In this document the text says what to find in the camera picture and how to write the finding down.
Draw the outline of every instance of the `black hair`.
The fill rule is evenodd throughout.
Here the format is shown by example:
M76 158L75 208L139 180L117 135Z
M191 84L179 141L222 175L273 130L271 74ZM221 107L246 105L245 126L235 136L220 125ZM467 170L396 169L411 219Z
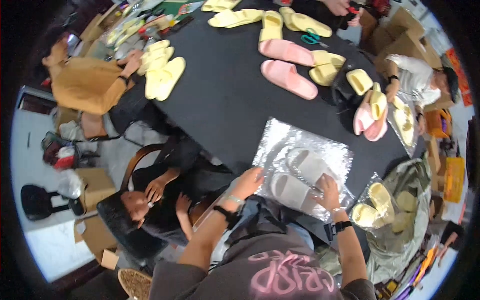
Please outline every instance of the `black hair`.
M101 202L99 214L114 234L128 234L138 227L138 222L132 220L120 198L125 192L128 191L116 192Z

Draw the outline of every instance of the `scissors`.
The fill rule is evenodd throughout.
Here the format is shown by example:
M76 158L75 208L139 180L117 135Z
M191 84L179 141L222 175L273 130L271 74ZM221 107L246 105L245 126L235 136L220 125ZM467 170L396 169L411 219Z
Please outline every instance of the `scissors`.
M313 30L312 28L307 28L307 35L302 35L301 40L304 43L314 45L314 44L319 44L323 48L328 48L328 45L320 42L320 36Z

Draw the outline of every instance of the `brown sweater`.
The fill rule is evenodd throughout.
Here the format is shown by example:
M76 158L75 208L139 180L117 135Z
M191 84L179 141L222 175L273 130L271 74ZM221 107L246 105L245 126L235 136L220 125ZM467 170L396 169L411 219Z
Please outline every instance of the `brown sweater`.
M52 80L53 96L59 106L103 115L126 90L125 82L117 80L121 71L116 61L71 58Z

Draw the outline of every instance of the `white shirt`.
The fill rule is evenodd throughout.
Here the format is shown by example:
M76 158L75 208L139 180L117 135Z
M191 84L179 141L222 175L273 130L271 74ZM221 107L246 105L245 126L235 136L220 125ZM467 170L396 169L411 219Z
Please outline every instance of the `white shirt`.
M440 89L430 87L433 69L426 62L397 54L390 54L386 59L398 66L399 93L403 93L403 96L413 101L416 106L423 109L425 105L440 98Z

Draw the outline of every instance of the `wristwatch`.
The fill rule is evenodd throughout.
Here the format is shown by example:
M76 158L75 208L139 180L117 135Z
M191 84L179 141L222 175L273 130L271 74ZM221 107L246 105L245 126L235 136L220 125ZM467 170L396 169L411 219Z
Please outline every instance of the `wristwatch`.
M396 75L389 76L389 77L388 77L388 84L392 83L392 80L393 80L393 79L399 80L399 79L398 79L398 76L396 76Z

